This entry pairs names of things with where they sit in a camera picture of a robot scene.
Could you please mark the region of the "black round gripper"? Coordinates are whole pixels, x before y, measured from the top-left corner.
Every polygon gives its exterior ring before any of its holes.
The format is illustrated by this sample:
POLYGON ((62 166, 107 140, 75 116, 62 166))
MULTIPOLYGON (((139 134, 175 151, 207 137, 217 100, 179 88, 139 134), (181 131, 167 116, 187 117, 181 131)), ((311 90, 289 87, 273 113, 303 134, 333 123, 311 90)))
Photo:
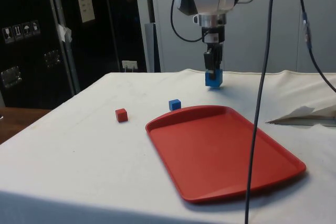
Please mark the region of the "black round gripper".
POLYGON ((221 68, 223 61, 223 43, 225 41, 225 26, 202 27, 202 42, 215 44, 214 52, 208 47, 204 53, 206 73, 210 79, 215 79, 215 70, 221 68))

